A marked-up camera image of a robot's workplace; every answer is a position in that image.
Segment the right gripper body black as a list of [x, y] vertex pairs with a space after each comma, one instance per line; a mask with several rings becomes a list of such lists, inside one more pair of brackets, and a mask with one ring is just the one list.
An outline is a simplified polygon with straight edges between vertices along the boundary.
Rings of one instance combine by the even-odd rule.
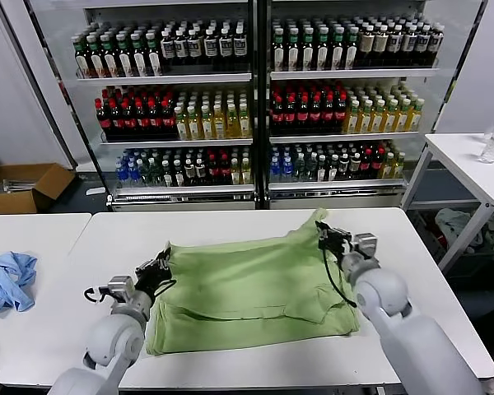
[[335, 238], [333, 254], [338, 258], [343, 258], [353, 251], [352, 234], [339, 228], [335, 228], [333, 232]]

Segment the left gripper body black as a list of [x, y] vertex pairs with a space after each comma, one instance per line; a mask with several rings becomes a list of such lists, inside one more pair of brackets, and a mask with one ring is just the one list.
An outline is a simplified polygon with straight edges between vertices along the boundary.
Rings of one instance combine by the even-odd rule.
[[171, 280], [170, 270], [160, 267], [137, 268], [136, 276], [136, 290], [145, 293], [151, 299], [155, 298], [155, 292], [161, 283]]

